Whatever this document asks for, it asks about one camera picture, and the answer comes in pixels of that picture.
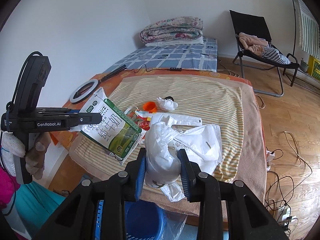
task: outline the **striped curtain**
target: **striped curtain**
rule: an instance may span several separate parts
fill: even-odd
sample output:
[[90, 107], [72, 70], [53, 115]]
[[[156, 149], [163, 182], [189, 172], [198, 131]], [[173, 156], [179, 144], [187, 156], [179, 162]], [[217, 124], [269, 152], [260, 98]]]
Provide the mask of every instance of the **striped curtain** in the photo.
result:
[[302, 0], [294, 0], [299, 19], [299, 46], [311, 56], [318, 58], [320, 32], [319, 25]]

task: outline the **silver screw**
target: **silver screw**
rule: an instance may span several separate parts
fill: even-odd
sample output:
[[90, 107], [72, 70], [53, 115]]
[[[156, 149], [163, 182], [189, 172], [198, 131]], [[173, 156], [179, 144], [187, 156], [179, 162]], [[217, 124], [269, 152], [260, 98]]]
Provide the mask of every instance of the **silver screw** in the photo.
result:
[[243, 182], [242, 182], [241, 180], [236, 180], [236, 181], [235, 181], [235, 185], [236, 185], [237, 187], [243, 187]]
[[85, 187], [89, 186], [90, 184], [91, 184], [91, 181], [89, 179], [85, 179], [81, 182], [81, 185]]
[[199, 172], [198, 176], [202, 179], [205, 179], [208, 177], [208, 173], [201, 171]]
[[118, 173], [118, 176], [120, 178], [125, 178], [126, 176], [128, 176], [128, 173], [126, 171], [121, 171], [121, 172]]

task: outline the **white power outlet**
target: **white power outlet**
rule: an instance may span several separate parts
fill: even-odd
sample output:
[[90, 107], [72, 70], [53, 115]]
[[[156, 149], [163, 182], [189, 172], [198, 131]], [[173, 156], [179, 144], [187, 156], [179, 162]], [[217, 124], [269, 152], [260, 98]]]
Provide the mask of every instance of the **white power outlet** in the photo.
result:
[[279, 222], [285, 221], [290, 216], [290, 207], [285, 206], [277, 210], [275, 219]]

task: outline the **yellow crate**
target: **yellow crate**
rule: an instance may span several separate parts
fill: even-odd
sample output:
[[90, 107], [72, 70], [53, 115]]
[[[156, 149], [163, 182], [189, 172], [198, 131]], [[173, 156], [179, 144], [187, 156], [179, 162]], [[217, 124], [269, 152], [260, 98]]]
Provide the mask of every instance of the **yellow crate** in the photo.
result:
[[320, 61], [310, 55], [308, 66], [308, 74], [320, 81]]

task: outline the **pile of clothes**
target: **pile of clothes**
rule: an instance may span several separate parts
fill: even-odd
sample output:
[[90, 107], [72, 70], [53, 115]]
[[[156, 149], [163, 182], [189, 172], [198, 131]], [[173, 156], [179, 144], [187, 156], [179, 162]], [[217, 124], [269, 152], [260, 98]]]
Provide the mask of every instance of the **pile of clothes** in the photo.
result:
[[180, 44], [204, 44], [203, 21], [198, 17], [183, 16], [150, 24], [140, 33], [146, 47]]
[[244, 49], [250, 50], [258, 57], [278, 64], [291, 64], [291, 61], [286, 56], [282, 55], [276, 48], [273, 48], [265, 39], [260, 39], [257, 36], [245, 33], [239, 33], [239, 41]]

